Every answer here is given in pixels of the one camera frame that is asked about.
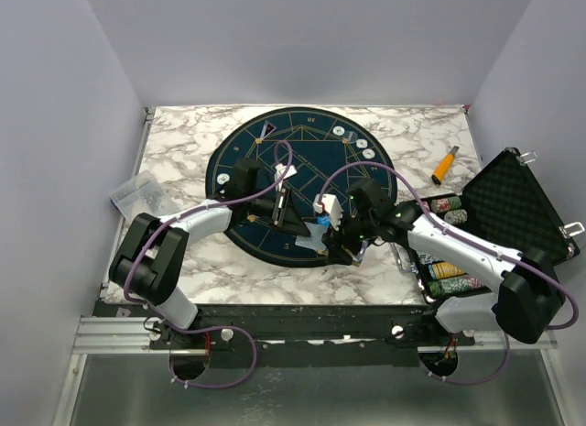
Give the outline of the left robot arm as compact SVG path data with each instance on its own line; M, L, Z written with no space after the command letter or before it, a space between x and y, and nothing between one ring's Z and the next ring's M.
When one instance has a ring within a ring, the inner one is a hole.
M184 348L196 346L203 327L198 308L179 288L179 274L188 247L231 230L253 214L282 233L309 237L310 230L292 205L285 179L292 166L278 164L275 181L256 188L261 164L240 158L233 173L210 199L190 210L163 217L140 213L132 221L114 261L109 279L123 289L125 298L150 306L172 325L171 336Z

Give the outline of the deck of playing cards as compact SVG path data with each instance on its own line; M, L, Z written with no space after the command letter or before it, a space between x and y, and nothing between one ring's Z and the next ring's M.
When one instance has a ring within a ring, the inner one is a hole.
M322 237L326 233L327 228L321 224L306 223L309 229L309 236L298 235L295 240L295 245L313 250L315 252L323 252L327 249L322 242Z

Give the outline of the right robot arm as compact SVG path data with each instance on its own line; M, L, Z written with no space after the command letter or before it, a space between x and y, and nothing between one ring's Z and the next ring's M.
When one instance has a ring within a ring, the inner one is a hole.
M496 331L534 344L561 308L564 298L548 254L531 247L522 252L499 246L453 227L420 201L394 204L375 180L361 179L348 192L357 201L355 216L344 214L333 194L321 191L313 208L326 213L331 230L324 242L344 262L363 242L381 238L405 249L437 257L478 279L484 294L445 299L421 325L430 344L444 344L455 333Z

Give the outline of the blue playing card box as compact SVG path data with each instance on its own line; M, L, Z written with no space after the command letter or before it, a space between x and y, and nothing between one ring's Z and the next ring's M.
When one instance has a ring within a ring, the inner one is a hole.
M367 240L363 240L357 249L351 253L353 266L359 267L362 264L368 246L369 242Z

